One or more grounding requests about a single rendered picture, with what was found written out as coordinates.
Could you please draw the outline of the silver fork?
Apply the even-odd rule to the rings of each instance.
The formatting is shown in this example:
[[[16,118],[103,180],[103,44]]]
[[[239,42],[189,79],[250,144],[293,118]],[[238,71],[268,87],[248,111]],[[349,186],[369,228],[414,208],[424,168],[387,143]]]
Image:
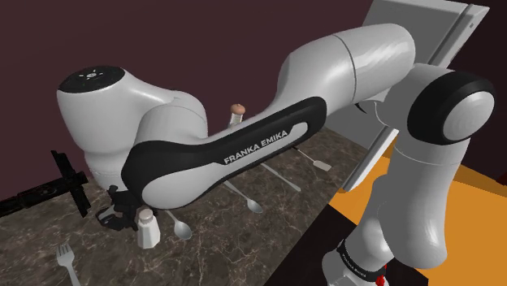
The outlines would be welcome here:
[[[72,265],[75,254],[68,243],[56,247],[56,258],[57,263],[61,267],[65,267],[67,269],[72,286],[81,286],[76,271]]]

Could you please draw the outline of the pale grey refrigerator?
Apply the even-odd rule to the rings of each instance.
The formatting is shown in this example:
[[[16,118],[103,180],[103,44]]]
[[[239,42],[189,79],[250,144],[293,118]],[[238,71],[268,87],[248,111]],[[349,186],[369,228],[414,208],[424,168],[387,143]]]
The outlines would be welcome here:
[[[447,0],[374,0],[363,24],[404,27],[414,39],[417,63],[448,67],[488,12],[487,6]],[[384,91],[327,117],[327,128],[368,149],[342,184],[345,191],[366,178],[397,135],[396,129],[385,126],[376,115],[376,104],[387,94]]]

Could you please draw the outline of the dark robot stand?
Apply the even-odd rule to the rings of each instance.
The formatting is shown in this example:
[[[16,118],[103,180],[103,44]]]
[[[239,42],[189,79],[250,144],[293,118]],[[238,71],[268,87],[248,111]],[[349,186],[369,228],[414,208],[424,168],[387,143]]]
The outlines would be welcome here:
[[[327,286],[321,261],[356,224],[327,205],[263,286]],[[428,286],[428,278],[396,259],[387,264],[390,286]]]

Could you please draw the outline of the silver spoon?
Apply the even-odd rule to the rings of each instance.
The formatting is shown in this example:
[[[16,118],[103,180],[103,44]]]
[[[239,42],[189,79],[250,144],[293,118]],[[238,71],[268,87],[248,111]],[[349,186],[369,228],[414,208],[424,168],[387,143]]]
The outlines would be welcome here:
[[[245,194],[243,194],[238,188],[236,188],[232,183],[230,183],[228,180],[223,182],[228,188],[230,188],[232,191],[236,192],[237,194],[241,195],[245,200],[248,208],[257,214],[261,214],[263,212],[263,208],[254,200],[247,197]]]
[[[188,224],[183,221],[178,220],[169,210],[166,210],[166,213],[172,218],[174,221],[174,233],[181,240],[189,240],[192,237],[192,229]]]

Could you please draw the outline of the silver knife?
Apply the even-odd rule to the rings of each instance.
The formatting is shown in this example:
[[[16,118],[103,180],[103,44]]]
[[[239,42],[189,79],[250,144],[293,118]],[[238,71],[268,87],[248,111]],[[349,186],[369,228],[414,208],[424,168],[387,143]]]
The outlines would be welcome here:
[[[293,188],[294,190],[296,190],[297,192],[300,192],[301,191],[301,188],[298,187],[297,185],[295,185],[293,182],[287,180],[286,178],[284,178],[281,174],[279,174],[276,170],[272,169],[271,167],[269,167],[268,165],[266,165],[265,163],[261,163],[261,166],[265,167],[269,172],[271,172],[273,175],[279,177],[283,182],[285,182],[286,184],[288,184],[291,188]]]

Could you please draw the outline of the silver spatula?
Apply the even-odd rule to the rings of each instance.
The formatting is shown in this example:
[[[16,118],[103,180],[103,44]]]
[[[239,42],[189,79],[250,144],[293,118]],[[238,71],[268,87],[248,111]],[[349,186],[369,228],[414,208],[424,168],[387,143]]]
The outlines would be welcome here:
[[[311,158],[309,155],[307,155],[306,153],[304,153],[303,151],[301,151],[299,148],[297,148],[296,146],[293,147],[296,151],[298,151],[300,154],[302,154],[303,156],[305,156],[306,158],[308,158],[315,167],[323,170],[323,171],[329,171],[332,166],[329,165],[329,164],[326,164],[325,162],[322,162],[320,160],[315,160],[313,158]]]

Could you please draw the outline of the black cross-shaped frame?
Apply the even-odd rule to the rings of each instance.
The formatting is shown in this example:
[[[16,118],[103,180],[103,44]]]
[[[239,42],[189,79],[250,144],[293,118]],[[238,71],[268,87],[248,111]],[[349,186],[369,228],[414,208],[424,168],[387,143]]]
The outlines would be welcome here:
[[[76,172],[65,153],[59,153],[56,150],[52,150],[51,153],[62,177],[0,201],[0,217],[28,209],[64,193],[71,194],[82,218],[88,214],[91,205],[83,187],[89,182],[86,174],[82,171]]]

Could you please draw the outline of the clear bottle with cork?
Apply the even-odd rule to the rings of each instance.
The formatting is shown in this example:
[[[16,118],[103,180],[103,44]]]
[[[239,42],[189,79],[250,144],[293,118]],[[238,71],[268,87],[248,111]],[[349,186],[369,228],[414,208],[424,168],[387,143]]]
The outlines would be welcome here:
[[[245,113],[245,107],[241,104],[233,104],[230,108],[231,118],[228,124],[229,128],[232,128],[242,122],[243,115]]]

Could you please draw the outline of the white salt shaker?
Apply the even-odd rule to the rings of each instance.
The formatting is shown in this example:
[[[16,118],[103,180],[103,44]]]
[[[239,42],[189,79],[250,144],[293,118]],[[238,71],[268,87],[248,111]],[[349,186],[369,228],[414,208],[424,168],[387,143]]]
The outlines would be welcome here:
[[[145,208],[139,212],[137,219],[137,243],[142,249],[152,249],[160,242],[160,229],[154,212]]]

